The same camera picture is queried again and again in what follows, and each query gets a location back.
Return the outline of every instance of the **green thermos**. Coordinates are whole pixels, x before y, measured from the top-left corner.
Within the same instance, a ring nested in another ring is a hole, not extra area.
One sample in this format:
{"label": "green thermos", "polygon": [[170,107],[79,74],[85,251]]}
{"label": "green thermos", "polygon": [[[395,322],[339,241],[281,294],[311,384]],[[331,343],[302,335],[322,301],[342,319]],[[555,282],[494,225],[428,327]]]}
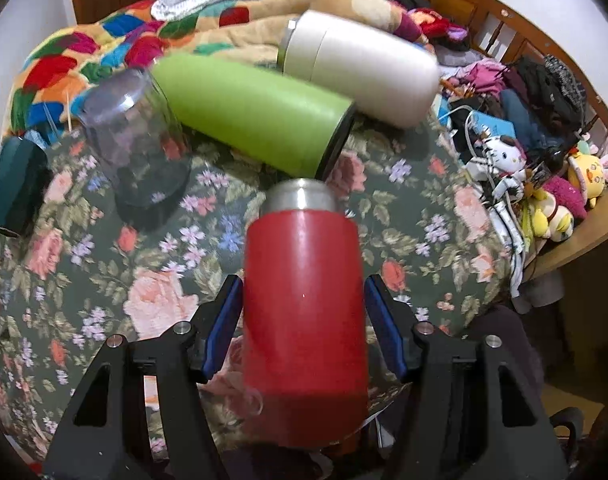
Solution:
{"label": "green thermos", "polygon": [[353,123],[349,98],[271,70],[182,53],[150,70],[181,122],[291,176],[324,180]]}

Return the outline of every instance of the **yellow object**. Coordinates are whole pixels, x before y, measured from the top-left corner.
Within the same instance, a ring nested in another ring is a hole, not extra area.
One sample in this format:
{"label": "yellow object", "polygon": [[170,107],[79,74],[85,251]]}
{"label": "yellow object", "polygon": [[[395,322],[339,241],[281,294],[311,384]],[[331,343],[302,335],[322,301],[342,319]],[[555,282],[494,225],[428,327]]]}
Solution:
{"label": "yellow object", "polygon": [[529,199],[529,208],[532,210],[533,233],[537,237],[563,242],[573,234],[573,215],[563,205],[558,205],[552,193],[536,189]]}
{"label": "yellow object", "polygon": [[583,199],[593,208],[608,183],[608,155],[573,153],[568,157],[568,181],[582,193]]}

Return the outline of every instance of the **colorful blanket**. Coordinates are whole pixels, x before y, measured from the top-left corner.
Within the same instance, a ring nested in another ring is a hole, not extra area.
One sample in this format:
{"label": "colorful blanket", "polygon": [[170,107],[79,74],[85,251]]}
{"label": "colorful blanket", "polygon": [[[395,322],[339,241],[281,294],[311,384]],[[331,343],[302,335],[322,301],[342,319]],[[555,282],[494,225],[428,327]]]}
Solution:
{"label": "colorful blanket", "polygon": [[228,0],[172,22],[153,20],[152,4],[145,0],[98,23],[59,30],[39,45],[15,79],[2,136],[36,130],[52,144],[85,91],[115,70],[148,66],[172,50],[270,66],[289,19],[309,9],[417,39],[403,9],[386,0]]}

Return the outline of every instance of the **red water bottle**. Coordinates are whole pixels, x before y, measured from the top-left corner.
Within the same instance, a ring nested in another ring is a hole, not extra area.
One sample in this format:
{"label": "red water bottle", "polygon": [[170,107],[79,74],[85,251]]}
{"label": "red water bottle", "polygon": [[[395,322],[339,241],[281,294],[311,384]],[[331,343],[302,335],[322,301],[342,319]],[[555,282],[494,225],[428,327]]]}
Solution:
{"label": "red water bottle", "polygon": [[268,193],[246,236],[244,383],[261,438],[322,447],[367,415],[362,261],[356,225],[317,180]]}

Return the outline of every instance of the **wooden headboard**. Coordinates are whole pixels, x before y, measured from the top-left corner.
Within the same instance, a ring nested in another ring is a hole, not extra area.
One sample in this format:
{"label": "wooden headboard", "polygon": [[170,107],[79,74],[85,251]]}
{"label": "wooden headboard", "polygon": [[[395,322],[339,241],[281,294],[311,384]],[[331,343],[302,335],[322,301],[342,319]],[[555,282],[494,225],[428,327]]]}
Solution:
{"label": "wooden headboard", "polygon": [[[541,58],[545,54],[552,54],[560,59],[571,69],[575,77],[581,81],[586,88],[587,100],[595,114],[590,119],[587,130],[596,126],[596,130],[601,130],[604,134],[608,129],[608,108],[600,96],[591,85],[588,78],[584,75],[580,67],[573,59],[548,35],[539,30],[529,20],[518,12],[506,6],[498,0],[428,0],[431,7],[446,18],[468,27],[472,38],[472,47],[490,56],[494,51],[500,34],[505,27],[515,31],[513,39],[508,43],[505,53],[501,57],[501,62],[510,63],[517,60],[520,56],[526,55]],[[488,44],[482,48],[475,44],[474,40],[478,33],[486,30],[486,22],[489,16],[497,20],[497,26],[492,31]],[[608,190],[601,197],[595,209],[589,214],[588,218],[580,225],[575,227],[573,235],[564,243],[558,244],[552,250],[540,254],[535,262],[524,270],[525,280],[536,278],[546,272],[557,269],[564,264],[575,260],[584,253],[587,253],[603,241],[608,239]]]}
{"label": "wooden headboard", "polygon": [[428,0],[431,7],[449,18],[451,21],[468,27],[472,40],[484,27],[489,16],[498,20],[497,27],[491,34],[491,38],[485,48],[472,42],[472,47],[483,54],[490,56],[500,33],[505,27],[515,31],[515,35],[508,44],[508,49],[501,57],[504,64],[519,59],[522,55],[534,58],[542,58],[546,54],[552,54],[565,63],[571,69],[575,77],[581,81],[586,88],[586,96],[595,115],[590,117],[590,130],[597,121],[601,121],[604,128],[608,128],[608,108],[597,94],[588,78],[584,75],[575,61],[548,35],[539,30],[521,14],[506,6],[498,0]]}

